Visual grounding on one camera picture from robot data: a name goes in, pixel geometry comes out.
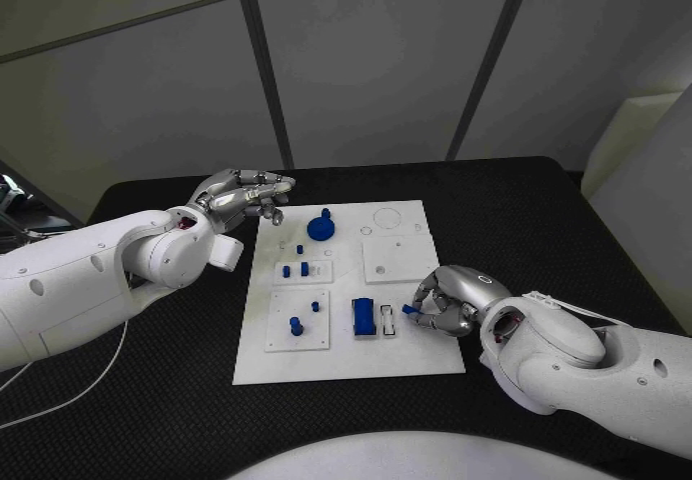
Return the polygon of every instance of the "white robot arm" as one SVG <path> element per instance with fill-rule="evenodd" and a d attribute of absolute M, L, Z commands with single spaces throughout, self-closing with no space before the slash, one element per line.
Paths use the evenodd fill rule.
<path fill-rule="evenodd" d="M 223 235 L 247 216 L 278 225 L 296 182 L 225 170 L 186 206 L 144 211 L 0 257 L 0 371 L 75 348 L 185 288 L 209 263 L 234 271 L 242 243 Z M 134 288 L 128 277 L 144 280 Z"/>
<path fill-rule="evenodd" d="M 440 314 L 420 312 L 432 292 Z M 616 325 L 591 329 L 532 292 L 513 297 L 489 275 L 440 267 L 404 311 L 453 336 L 480 324 L 482 363 L 512 399 L 541 415 L 571 410 L 616 435 L 692 459 L 692 339 Z"/>

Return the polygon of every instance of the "circular hole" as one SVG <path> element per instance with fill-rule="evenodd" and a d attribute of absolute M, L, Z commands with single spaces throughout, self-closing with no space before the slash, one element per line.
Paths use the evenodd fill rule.
<path fill-rule="evenodd" d="M 667 377 L 667 367 L 666 364 L 656 358 L 653 360 L 653 371 L 660 378 Z"/>
<path fill-rule="evenodd" d="M 33 279 L 33 280 L 29 282 L 29 288 L 32 289 L 32 292 L 33 292 L 39 297 L 43 296 L 45 289 L 43 289 L 43 284 L 40 283 L 40 280 Z"/>
<path fill-rule="evenodd" d="M 91 264 L 94 265 L 94 268 L 99 272 L 104 271 L 104 262 L 101 261 L 101 259 L 95 255 L 91 256 Z"/>

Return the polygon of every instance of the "black table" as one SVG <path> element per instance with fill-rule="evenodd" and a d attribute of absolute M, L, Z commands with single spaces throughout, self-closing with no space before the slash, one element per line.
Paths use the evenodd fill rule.
<path fill-rule="evenodd" d="M 291 204 L 420 199 L 441 264 L 492 274 L 633 325 L 682 329 L 558 164 L 548 158 L 296 170 Z M 185 204 L 203 177 L 128 182 L 91 223 Z M 101 384 L 59 412 L 0 431 L 3 478 L 223 478 L 306 443 L 378 430 L 507 440 L 631 478 L 692 462 L 620 439 L 580 415 L 528 412 L 460 340 L 464 375 L 232 386 L 257 235 L 235 273 L 209 267 L 130 323 Z M 69 399 L 110 361 L 115 328 L 39 362 L 1 394 L 1 421 Z M 3 381 L 12 372 L 4 372 Z"/>

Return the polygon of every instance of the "silver robot hand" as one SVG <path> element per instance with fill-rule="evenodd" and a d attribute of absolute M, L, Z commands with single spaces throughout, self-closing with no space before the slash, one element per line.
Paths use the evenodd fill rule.
<path fill-rule="evenodd" d="M 187 206 L 208 216 L 215 233 L 231 231 L 245 217 L 262 216 L 281 225 L 275 203 L 288 202 L 285 193 L 294 185 L 293 178 L 271 172 L 226 169 L 199 184 Z"/>
<path fill-rule="evenodd" d="M 430 292 L 440 308 L 437 314 L 421 312 Z M 418 326 L 463 337 L 473 331 L 473 322 L 483 322 L 494 303 L 510 296 L 509 290 L 489 275 L 473 268 L 445 265 L 422 280 L 411 307 L 405 306 L 404 312 Z"/>

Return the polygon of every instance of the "blue object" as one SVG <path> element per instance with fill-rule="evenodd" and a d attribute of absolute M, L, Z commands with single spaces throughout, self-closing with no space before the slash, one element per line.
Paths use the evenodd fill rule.
<path fill-rule="evenodd" d="M 376 335 L 372 298 L 353 300 L 353 335 Z"/>
<path fill-rule="evenodd" d="M 409 305 L 404 305 L 404 307 L 401 307 L 401 311 L 408 315 L 409 313 L 421 313 L 420 310 L 417 310 L 414 307 L 411 307 Z"/>
<path fill-rule="evenodd" d="M 329 212 L 329 208 L 323 208 L 321 216 L 313 218 L 307 224 L 307 236 L 319 242 L 332 238 L 334 234 L 334 222 L 330 217 L 332 213 Z"/>
<path fill-rule="evenodd" d="M 300 337 L 303 335 L 303 325 L 300 324 L 298 317 L 291 317 L 290 323 L 291 333 L 296 337 Z"/>

